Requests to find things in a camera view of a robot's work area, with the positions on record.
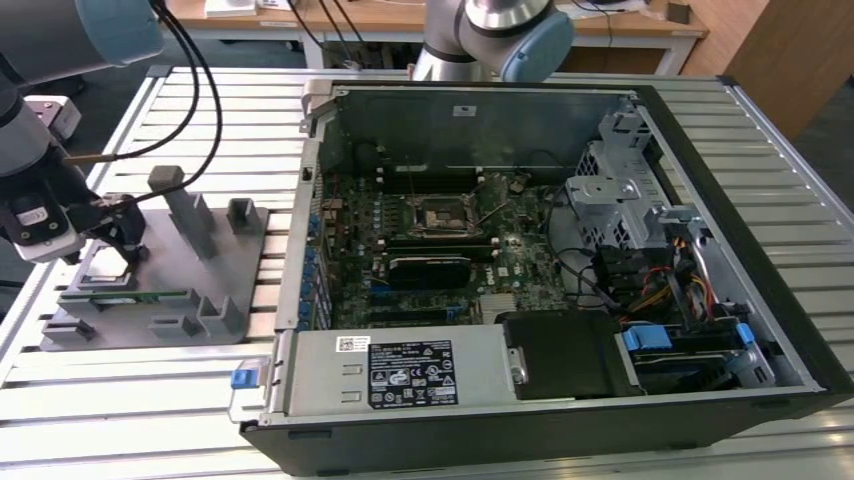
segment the workbench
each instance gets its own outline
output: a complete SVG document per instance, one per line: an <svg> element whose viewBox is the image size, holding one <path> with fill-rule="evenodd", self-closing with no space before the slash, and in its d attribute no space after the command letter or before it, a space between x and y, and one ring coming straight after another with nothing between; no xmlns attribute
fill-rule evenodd
<svg viewBox="0 0 854 480"><path fill-rule="evenodd" d="M294 187L303 148L300 96L310 79L402 80L399 71L215 69L226 109L224 141L208 173L190 187L211 207L252 197L272 209L258 272L255 312L240 345L43 352L40 330L56 311L57 288L75 267L36 266L0 326L0 478L287 479L238 434L234 418L260 407L258 390L230 412L230 374L272 349ZM650 83L661 92L733 203L793 288L842 364L854 371L854 219L805 160L770 127L738 87L714 78L558 75L553 82ZM99 165L88 184L99 193L147 191L155 165L192 173L211 146L214 106L183 135L151 155ZM188 69L150 77L106 152L160 139L184 117L192 96ZM690 195L673 166L681 198ZM164 208L162 200L143 204ZM430 470L382 478L850 479L854 402L801 420L762 425L710 448Z"/></svg>
<svg viewBox="0 0 854 480"><path fill-rule="evenodd" d="M422 5L402 5L383 0L352 2L342 0L340 4L366 41L423 43L424 7ZM168 5L194 38L299 41L304 47L308 68L324 68L323 50L300 30L292 12L259 9L258 15L251 17L204 18L204 0L170 0ZM335 4L327 1L327 5L344 39L356 41L356 36L350 31ZM296 8L320 42L338 41L338 35L318 0L300 0ZM605 17L586 18L574 22L577 34L574 47L609 47L611 40ZM611 28L614 33L611 48L618 53L611 52L609 72L619 72L622 67L630 69L633 73L647 73L637 70L638 63L646 65L653 61L657 65L653 67L654 73L658 75L679 74L694 44L709 33L695 16L689 25L682 25L657 20L637 12L611 14ZM625 49L631 49L633 54L621 56L619 52ZM601 57L603 53L597 52L595 55ZM578 68L601 73L602 62L598 58L595 61L585 58L578 62Z"/></svg>

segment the barcode sticker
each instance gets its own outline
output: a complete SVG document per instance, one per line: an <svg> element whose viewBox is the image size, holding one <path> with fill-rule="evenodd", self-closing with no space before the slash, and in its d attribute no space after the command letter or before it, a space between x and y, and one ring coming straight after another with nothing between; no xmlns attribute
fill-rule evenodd
<svg viewBox="0 0 854 480"><path fill-rule="evenodd" d="M338 353L367 352L371 337L338 337L335 351Z"/></svg>
<svg viewBox="0 0 854 480"><path fill-rule="evenodd" d="M296 24L294 22L260 22L262 27L282 27L282 28L296 28Z"/></svg>

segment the sticker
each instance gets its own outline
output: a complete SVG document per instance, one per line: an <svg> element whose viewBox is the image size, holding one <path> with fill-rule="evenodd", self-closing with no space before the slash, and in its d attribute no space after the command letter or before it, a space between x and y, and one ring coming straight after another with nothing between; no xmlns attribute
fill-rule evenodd
<svg viewBox="0 0 854 480"><path fill-rule="evenodd" d="M702 37L703 36L703 32L694 32L690 30L677 30L675 32L673 32L673 36L674 37Z"/></svg>
<svg viewBox="0 0 854 480"><path fill-rule="evenodd" d="M292 22L260 22L262 27L284 27L284 28L296 28L296 24Z"/></svg>
<svg viewBox="0 0 854 480"><path fill-rule="evenodd" d="M368 352L371 408L435 407L459 403L450 340L374 344Z"/></svg>
<svg viewBox="0 0 854 480"><path fill-rule="evenodd" d="M371 337L338 337L335 339L335 351L338 353L367 352Z"/></svg>
<svg viewBox="0 0 854 480"><path fill-rule="evenodd" d="M478 107L474 105L455 105L454 116L455 117L475 117L478 115Z"/></svg>

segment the cable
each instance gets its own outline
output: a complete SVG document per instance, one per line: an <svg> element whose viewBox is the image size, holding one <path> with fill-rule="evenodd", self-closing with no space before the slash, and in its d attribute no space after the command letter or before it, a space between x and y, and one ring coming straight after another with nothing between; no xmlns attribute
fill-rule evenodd
<svg viewBox="0 0 854 480"><path fill-rule="evenodd" d="M335 29L335 33L338 34L339 41L342 43L342 47L344 47L344 55L347 55L347 60L355 62L352 59L352 55L350 54L350 48L347 47L347 40L344 40L344 34L342 34L340 28L338 28L338 23L335 23L335 19L332 18L332 14L330 13L330 9L326 6L326 2L323 0L318 0L320 4L320 8L323 9L323 14L326 15L327 20L332 24L332 28Z"/></svg>
<svg viewBox="0 0 854 480"><path fill-rule="evenodd" d="M204 162L202 162L202 166L196 170L196 173L194 173L192 176L187 180L184 180L180 184L174 185L174 186L171 186L168 188L164 188L162 190L158 190L155 192L147 193L144 195L140 195L136 198L132 198L130 200L126 200L124 202L120 202L120 203L115 204L111 207L111 210L114 210L114 211L122 210L128 205L142 203L146 200L151 200L152 198L162 197L163 195L167 195L167 194L170 194L172 192L176 192L179 190L183 190L190 185L192 185L196 182L196 180L199 180L202 175L204 175L204 172L207 171L207 169L208 169L208 167L211 165L211 162L214 161L214 158L216 157L216 152L219 151L219 145L220 145L222 140L223 140L223 103L222 103L222 99L220 99L220 96L219 96L219 88L216 87L216 80L214 80L214 74L211 73L211 66L208 65L208 62L204 59L204 56L202 55L202 52L199 51L199 47L196 46L196 42L194 42L192 38L190 37L190 34L187 33L187 30L184 29L184 26L180 24L180 22L178 21L178 18L175 18L175 15L172 15L172 12L167 8L164 0L152 0L152 6L155 6L155 13L158 13L158 16L162 19L168 19L168 21L172 23L172 26L178 30L178 32L180 34L180 37L187 42L187 45L190 46L190 50L192 50L192 53L195 54L196 59L199 60L199 65L202 66L202 70L204 71L204 76L206 76L206 78L208 80L208 86L211 88L211 95L214 97L214 108L215 108L215 111L216 111L216 130L215 130L215 133L214 133L214 143L211 145L211 150L208 152L208 156L204 159Z"/></svg>
<svg viewBox="0 0 854 480"><path fill-rule="evenodd" d="M561 168L566 169L566 170L573 170L573 167L567 164L565 164L561 160L558 160L558 156L550 152L549 150L545 150L542 148L538 148L537 150L533 150L527 157L526 157L526 161L530 163L531 159L534 158L534 155L537 155L538 153L542 153L543 155L546 155L549 157L549 159L555 162L555 165L558 165Z"/></svg>
<svg viewBox="0 0 854 480"><path fill-rule="evenodd" d="M703 291L703 303L706 304L706 311L709 313L709 318L713 319L714 314L711 312L711 304L714 303L714 297L711 294L711 289L709 288L709 284L697 275L691 275L691 283L697 284L701 290Z"/></svg>
<svg viewBox="0 0 854 480"><path fill-rule="evenodd" d="M300 28L306 32L306 35L308 35L308 38L311 39L314 44L318 46L318 48L324 53L328 53L331 56L335 56L335 57L340 58L340 55L338 54L338 52L335 52L335 51L330 50L328 48L326 48L323 46L323 43L320 42L320 40L318 40L318 37L315 37L315 34L311 32L311 29L308 28L308 25L306 24L306 20L303 19L303 16L300 15L299 10L296 10L296 7L294 6L294 0L287 0L287 2L288 2L288 6L291 7L291 12L294 13L294 16L296 17L296 23L299 23Z"/></svg>
<svg viewBox="0 0 854 480"><path fill-rule="evenodd" d="M555 253L555 255L561 255L566 252L578 252L582 255L585 255L586 257L593 257L595 255L595 252L593 250L590 250L589 248L582 248L582 247L566 247L562 248L561 250L558 250L558 253ZM587 266L582 269L582 272L585 270L587 270L589 268L591 268L591 266Z"/></svg>
<svg viewBox="0 0 854 480"><path fill-rule="evenodd" d="M641 295L646 295L646 291L650 288L650 280L653 277L653 274L657 272L667 272L670 271L670 267L655 267L651 268L649 273L643 276L643 281L641 282L641 284L643 285L643 290L641 292Z"/></svg>
<svg viewBox="0 0 854 480"><path fill-rule="evenodd" d="M581 276L585 276L585 272L587 270L590 270L593 268L593 265L587 265L585 268L582 268L579 270L579 274ZM578 280L578 285L575 287L575 293L567 293L567 297L575 297L575 308L578 308L579 310L597 310L602 307L605 307L605 302L599 303L599 305L581 305L578 302L581 301L582 297L597 297L599 298L599 295L597 295L595 293L585 293L585 288L582 286L582 281L581 281L581 277Z"/></svg>
<svg viewBox="0 0 854 480"><path fill-rule="evenodd" d="M546 248L549 249L549 253L551 253L551 256L555 258L555 260L558 260L558 263L561 264L561 267L563 268L563 270L570 275L573 275L581 282L586 283L587 286L593 289L594 293L602 299L602 303L605 303L605 306L609 308L609 310L614 310L614 311L622 312L622 311L625 311L625 309L621 306L621 304L614 301L614 299L599 288L599 286L593 282L593 280L590 280L587 277L585 277L578 272L578 270L575 270L573 267L570 267L567 265L567 263L563 261L563 259L558 256L558 252L555 250L555 247L551 244L551 232L550 232L550 230L551 230L551 216L553 216L553 213L554 213L554 210L555 210L555 206L558 204L558 197L561 196L561 194L563 192L566 192L566 185L562 185L561 188L558 188L558 191L555 192L554 196L551 197L551 205L549 206L549 213L546 214L546 229L545 229Z"/></svg>
<svg viewBox="0 0 854 480"><path fill-rule="evenodd" d="M573 3L582 10L585 10L587 12L599 12L599 13L602 13L605 15L605 21L606 21L606 23L609 25L609 46L605 49L605 55L603 55L603 59L602 59L602 69L601 69L599 73L607 73L609 61L610 61L610 56L611 56L611 47L614 46L614 28L611 26L611 13L625 13L626 9L625 8L614 8L614 9L602 8L595 3L590 4L590 5L593 5L594 8L587 8L587 7L582 6L575 0L573 0Z"/></svg>
<svg viewBox="0 0 854 480"><path fill-rule="evenodd" d="M142 157L147 153L151 153L155 150L158 150L172 140L175 140L175 138L178 138L178 136L182 134L182 132L187 128L187 125L190 125L190 122L192 120L194 115L196 114L196 110L199 107L199 97L202 96L202 93L200 93L202 86L199 82L199 72L196 72L196 62L192 58L192 55L190 54L190 48L187 47L187 43L184 42L184 39L182 38L180 33L175 28L175 25L168 19L164 19L164 16L160 13L162 9L166 8L163 0L151 0L150 4L155 13L158 14L158 17L160 18L160 20L163 21L163 24L166 25L166 28L170 30L170 32L172 32L172 36L178 41L178 46L184 52L184 56L187 57L187 62L190 63L190 71L192 72L192 102L190 103L190 109L187 110L187 115L184 116L184 120L182 120L182 123L178 124L178 126L175 127L175 130L168 136L166 136L162 140L159 140L156 143L147 146L146 148L140 148L134 152L120 153L115 156L110 156L107 161L111 161L111 162L115 162L116 160L126 160L128 158Z"/></svg>
<svg viewBox="0 0 854 480"><path fill-rule="evenodd" d="M352 20L350 19L350 15L347 15L347 10L344 10L344 7L342 7L342 2L340 0L332 0L332 2L335 2L335 6L338 7L338 9L342 12L342 15L344 16L344 20L347 20L347 25L350 25L350 29L352 30L352 33L356 34L356 38L359 39L359 43L362 43L362 46L366 48L368 48L368 44L364 41L364 38L362 38L362 34L359 33L359 29L356 28L356 24L352 23Z"/></svg>

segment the aluminum extrusion table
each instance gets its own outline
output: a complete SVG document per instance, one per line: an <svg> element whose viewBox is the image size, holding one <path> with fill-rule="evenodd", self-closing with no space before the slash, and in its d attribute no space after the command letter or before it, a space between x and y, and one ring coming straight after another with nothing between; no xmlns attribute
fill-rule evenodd
<svg viewBox="0 0 854 480"><path fill-rule="evenodd" d="M216 69L226 108L220 156L191 190L212 207L251 196L271 208L248 342L234 346L41 352L44 315L74 268L39 265L0 326L0 478L287 479L230 422L230 373L271 352L292 188L302 151L303 83L386 78L402 72ZM854 218L738 87L717 79L557 76L554 82L649 83L661 91L813 321L854 371ZM107 146L127 151L180 122L188 70L147 78ZM210 91L192 125L142 159L99 166L100 193L147 191L155 165L191 173L214 136ZM679 185L675 172L667 170ZM679 187L679 195L687 193ZM155 200L147 208L162 208ZM258 391L243 391L251 398ZM762 425L713 447L593 458L458 467L367 478L558 479L621 473L629 479L854 478L854 402L801 420Z"/></svg>

